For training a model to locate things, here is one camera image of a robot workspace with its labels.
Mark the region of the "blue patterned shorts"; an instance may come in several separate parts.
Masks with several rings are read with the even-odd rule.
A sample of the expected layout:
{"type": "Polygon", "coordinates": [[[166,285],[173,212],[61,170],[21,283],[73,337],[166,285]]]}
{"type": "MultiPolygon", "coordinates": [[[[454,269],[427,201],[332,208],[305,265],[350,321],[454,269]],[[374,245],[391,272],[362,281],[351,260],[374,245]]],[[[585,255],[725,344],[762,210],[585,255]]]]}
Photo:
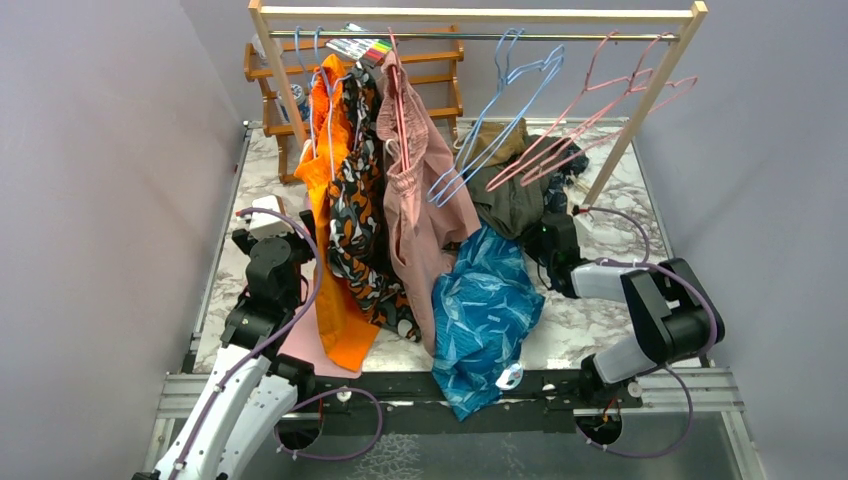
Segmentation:
{"type": "Polygon", "coordinates": [[[545,297],[531,281],[519,244],[484,224],[460,245],[453,270],[431,295],[436,328],[432,375],[457,420],[502,397],[495,381],[519,362],[545,297]]]}

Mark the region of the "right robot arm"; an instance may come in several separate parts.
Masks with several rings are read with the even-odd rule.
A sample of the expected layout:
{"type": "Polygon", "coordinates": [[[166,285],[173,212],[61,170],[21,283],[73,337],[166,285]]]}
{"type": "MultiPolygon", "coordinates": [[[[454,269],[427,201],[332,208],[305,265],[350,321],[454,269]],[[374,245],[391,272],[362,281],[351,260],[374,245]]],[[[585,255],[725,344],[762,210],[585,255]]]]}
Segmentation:
{"type": "Polygon", "coordinates": [[[632,334],[580,364],[577,393],[589,406],[604,405],[637,376],[706,354],[725,337],[721,315],[683,258],[590,260],[581,253],[575,219],[567,213],[544,214],[519,243],[546,270],[551,290],[627,308],[632,334]]]}

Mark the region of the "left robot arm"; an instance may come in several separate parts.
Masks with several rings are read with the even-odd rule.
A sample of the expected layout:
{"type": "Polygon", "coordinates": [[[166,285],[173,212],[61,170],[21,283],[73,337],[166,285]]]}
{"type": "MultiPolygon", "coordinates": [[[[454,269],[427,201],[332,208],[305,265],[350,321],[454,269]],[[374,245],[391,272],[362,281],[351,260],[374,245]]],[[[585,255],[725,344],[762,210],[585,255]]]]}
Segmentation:
{"type": "Polygon", "coordinates": [[[249,258],[246,286],[229,313],[212,371],[182,430],[137,479],[238,479],[285,413],[314,397],[314,368],[280,353],[309,308],[303,264],[317,256],[309,235],[233,239],[249,258]]]}

